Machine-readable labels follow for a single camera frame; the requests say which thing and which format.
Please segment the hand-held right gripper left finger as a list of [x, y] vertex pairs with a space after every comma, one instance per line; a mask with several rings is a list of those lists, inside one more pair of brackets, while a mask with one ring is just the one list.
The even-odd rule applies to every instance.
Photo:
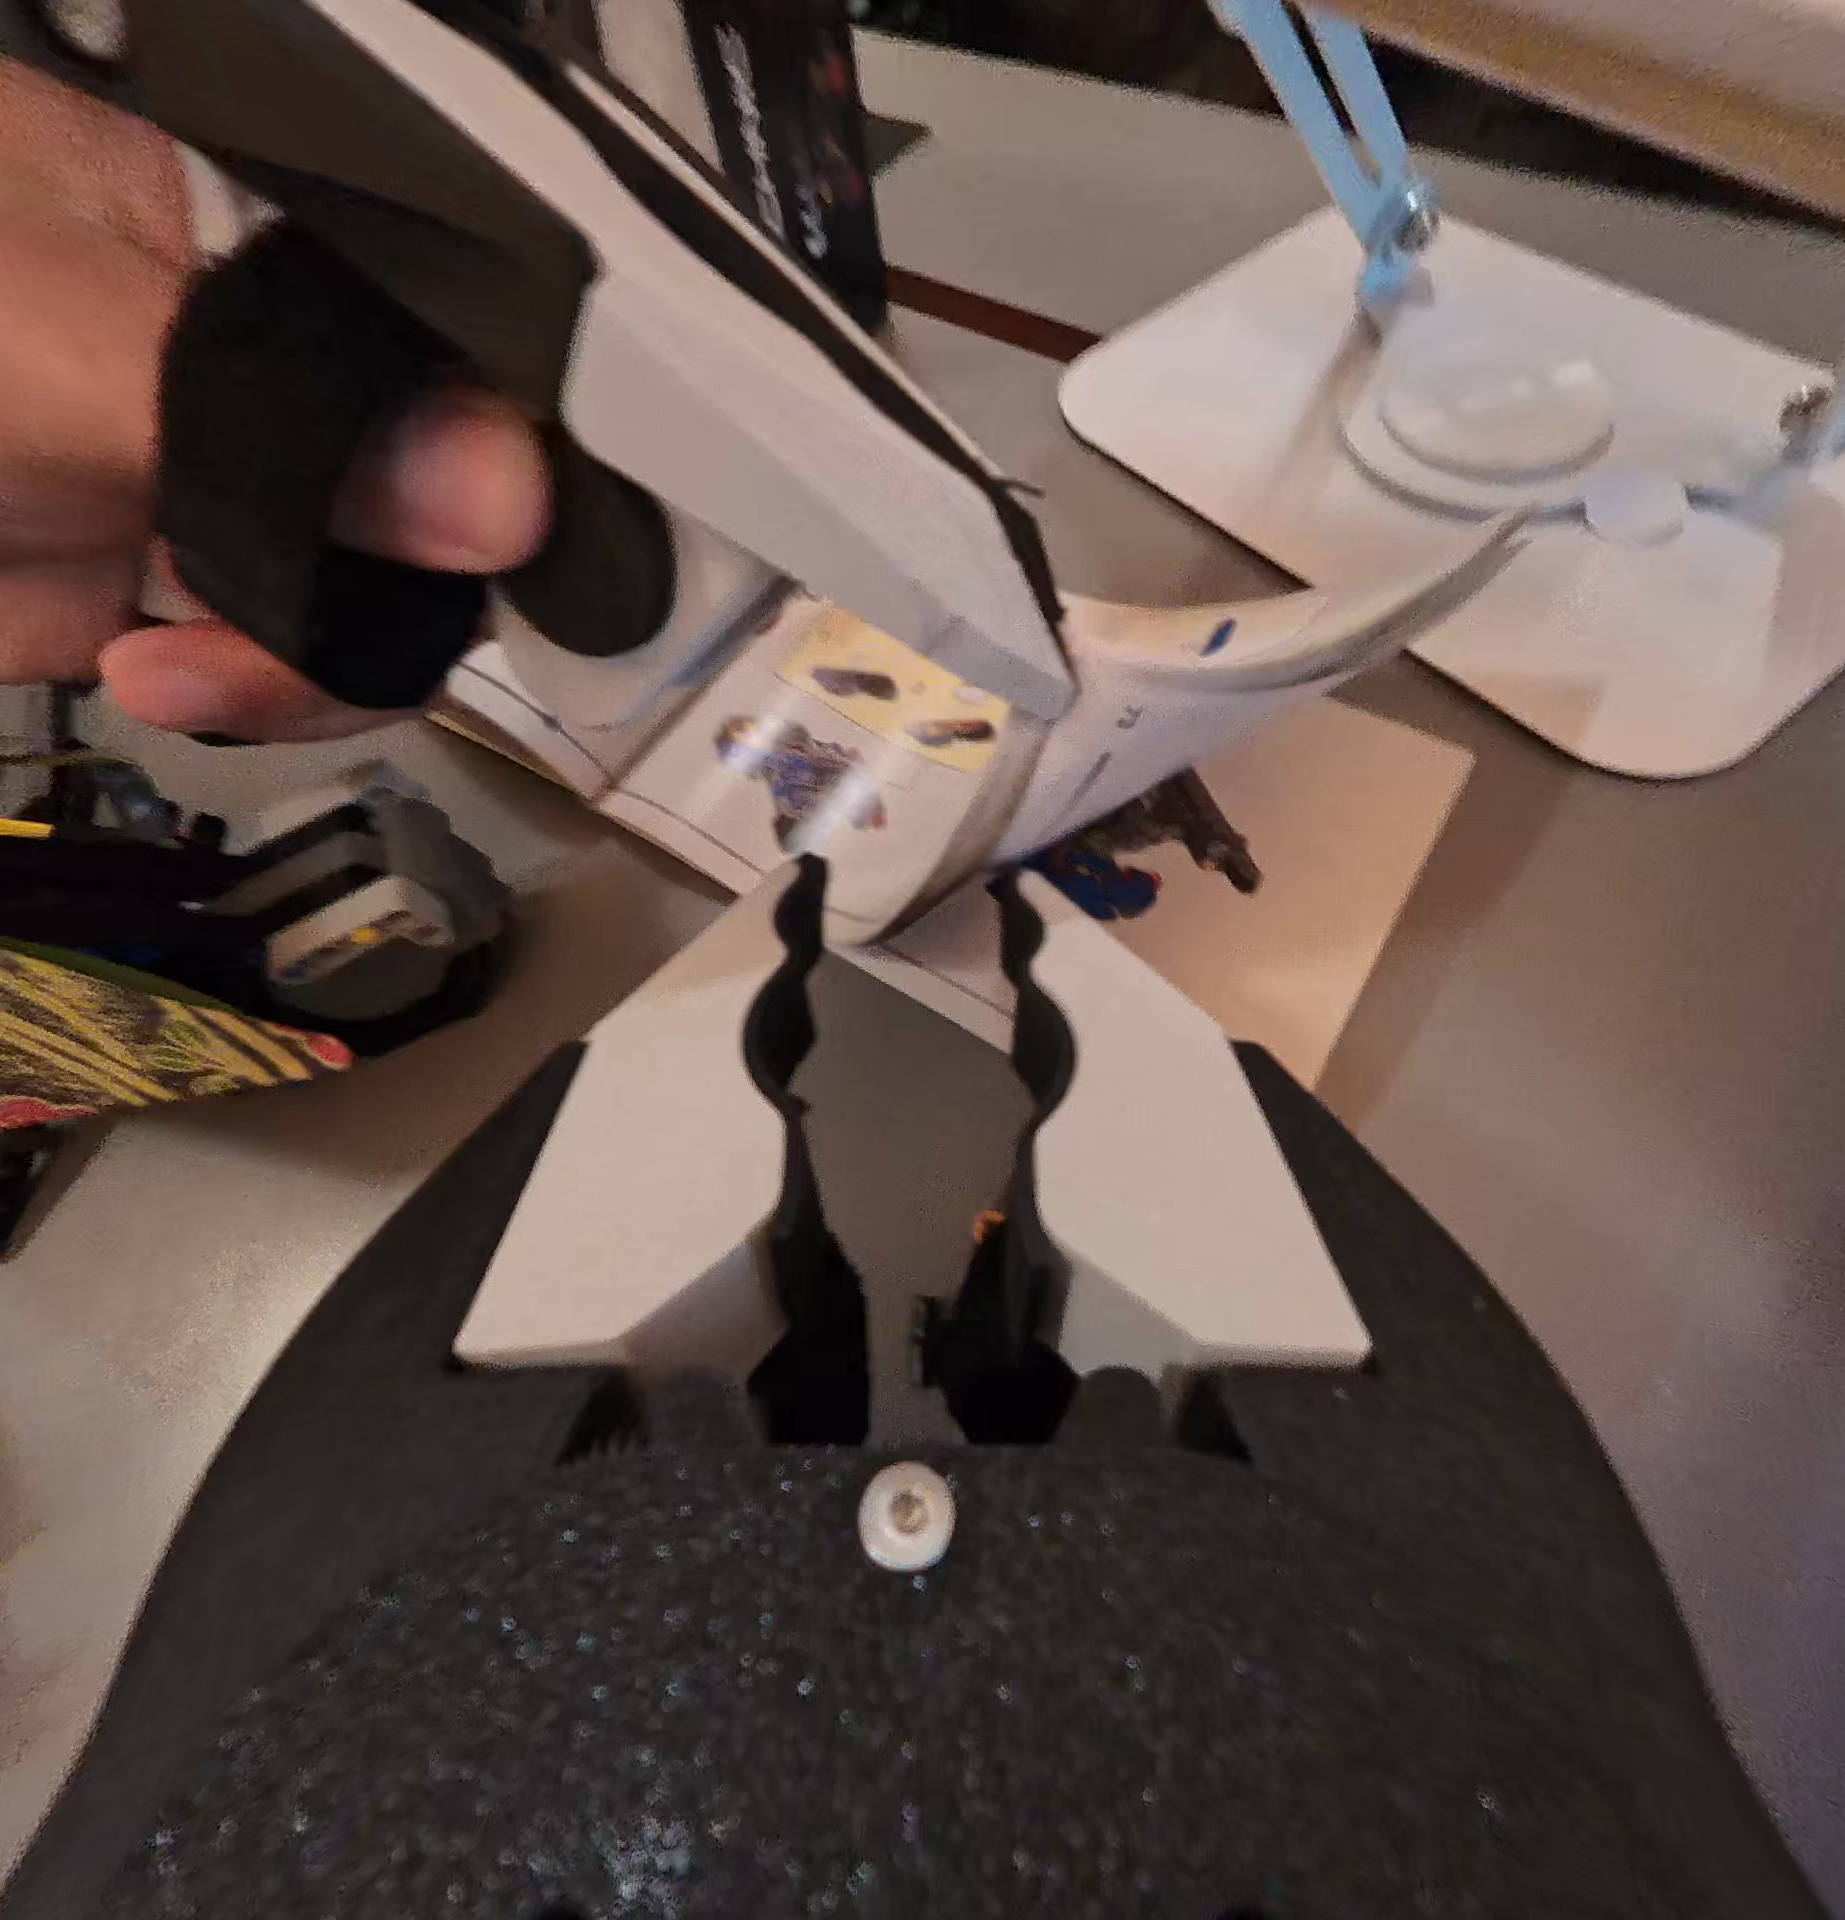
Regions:
[[789, 860], [591, 1028], [455, 1336], [462, 1364], [708, 1376], [775, 1441], [866, 1441], [866, 1296], [795, 1093], [827, 892], [822, 860]]

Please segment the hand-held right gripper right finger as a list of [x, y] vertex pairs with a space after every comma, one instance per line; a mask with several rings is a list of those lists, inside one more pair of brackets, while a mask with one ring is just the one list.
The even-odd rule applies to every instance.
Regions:
[[1227, 1373], [1358, 1373], [1372, 1337], [1221, 1025], [1042, 876], [990, 898], [1031, 1109], [923, 1333], [957, 1433], [1048, 1445], [1098, 1380], [1169, 1421]]

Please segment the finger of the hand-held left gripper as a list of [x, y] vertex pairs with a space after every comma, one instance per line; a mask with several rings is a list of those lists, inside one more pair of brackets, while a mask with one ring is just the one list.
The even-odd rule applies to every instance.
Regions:
[[[697, 84], [683, 18], [679, 14], [681, 5], [683, 2], [574, 5], [573, 23], [578, 44], [593, 45], [601, 73], [607, 74], [612, 83], [620, 84], [627, 95], [632, 95], [643, 105], [643, 108], [646, 108], [646, 113], [666, 130], [666, 134], [670, 134], [685, 149], [689, 149], [696, 159], [710, 171], [712, 179], [717, 180], [720, 188], [726, 193], [732, 204], [737, 204], [720, 171], [715, 136]], [[891, 141], [882, 141], [877, 123], [867, 113], [867, 108], [863, 108], [863, 115], [866, 154], [873, 201], [876, 165], [877, 159], [891, 155], [895, 145]], [[745, 211], [742, 215], [751, 225], [759, 227]]]
[[559, 417], [587, 454], [955, 677], [1068, 713], [1031, 512], [634, 96], [419, 5], [312, 10], [586, 244]]

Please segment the lego instruction booklet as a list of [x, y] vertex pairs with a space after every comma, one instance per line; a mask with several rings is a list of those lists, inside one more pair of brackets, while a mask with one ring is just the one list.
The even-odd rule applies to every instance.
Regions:
[[1054, 722], [807, 591], [728, 589], [665, 638], [665, 685], [577, 658], [518, 616], [433, 717], [735, 897], [797, 856], [861, 972], [1004, 1049], [1015, 993], [978, 909], [1034, 869], [1096, 923], [1140, 918], [1174, 844], [1232, 898], [1261, 886], [1205, 771], [1284, 713], [1400, 655], [1509, 559], [1524, 515], [1469, 526], [1425, 573], [1357, 591], [1149, 610], [1069, 596], [1075, 679]]

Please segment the black lego set box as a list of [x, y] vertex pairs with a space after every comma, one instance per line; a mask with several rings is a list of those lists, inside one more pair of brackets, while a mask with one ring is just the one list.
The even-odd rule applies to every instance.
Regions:
[[887, 293], [866, 115], [840, 2], [683, 2], [737, 204], [867, 331]]

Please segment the black lego vehicle chassis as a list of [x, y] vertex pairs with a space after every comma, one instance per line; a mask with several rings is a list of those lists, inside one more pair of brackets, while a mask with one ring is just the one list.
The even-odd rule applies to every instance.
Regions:
[[[474, 1019], [514, 907], [384, 766], [238, 828], [80, 740], [0, 746], [0, 943], [330, 1035], [355, 1063]], [[0, 1133], [0, 1258], [70, 1140], [107, 1118]]]

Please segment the person's left hand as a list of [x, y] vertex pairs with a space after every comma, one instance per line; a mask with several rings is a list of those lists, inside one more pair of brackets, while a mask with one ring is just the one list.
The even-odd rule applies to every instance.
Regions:
[[181, 149], [0, 58], [0, 685], [104, 685], [143, 727], [293, 745], [371, 733], [203, 603], [140, 619], [156, 400], [196, 245]]

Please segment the floral patterned cloth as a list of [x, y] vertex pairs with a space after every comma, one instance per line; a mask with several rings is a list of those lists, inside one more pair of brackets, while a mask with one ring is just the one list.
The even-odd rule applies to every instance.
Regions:
[[0, 1133], [341, 1075], [337, 1039], [0, 943]]

